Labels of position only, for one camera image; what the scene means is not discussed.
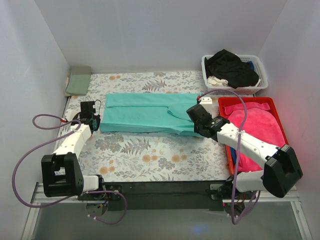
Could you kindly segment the teal t shirt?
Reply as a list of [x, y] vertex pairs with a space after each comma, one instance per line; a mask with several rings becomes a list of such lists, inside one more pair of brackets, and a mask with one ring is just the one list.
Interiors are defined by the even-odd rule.
[[108, 93], [99, 130], [198, 137], [187, 114], [198, 96], [198, 93]]

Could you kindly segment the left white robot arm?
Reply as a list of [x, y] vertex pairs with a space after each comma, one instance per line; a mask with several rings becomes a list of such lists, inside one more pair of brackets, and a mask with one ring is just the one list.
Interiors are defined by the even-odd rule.
[[41, 160], [43, 190], [46, 197], [79, 196], [88, 193], [101, 200], [106, 187], [101, 175], [83, 175], [78, 157], [86, 142], [98, 131], [101, 117], [96, 114], [96, 102], [80, 103], [80, 112], [72, 119], [67, 136], [60, 147]]

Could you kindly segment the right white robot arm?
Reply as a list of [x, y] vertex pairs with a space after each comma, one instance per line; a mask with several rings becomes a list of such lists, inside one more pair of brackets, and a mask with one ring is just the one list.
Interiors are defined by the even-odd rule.
[[237, 199], [244, 192], [267, 191], [283, 198], [302, 178], [303, 173], [294, 149], [266, 143], [243, 130], [239, 130], [228, 119], [212, 117], [201, 105], [189, 108], [187, 114], [194, 123], [194, 131], [203, 137], [235, 149], [261, 167], [260, 171], [234, 172], [217, 192]]

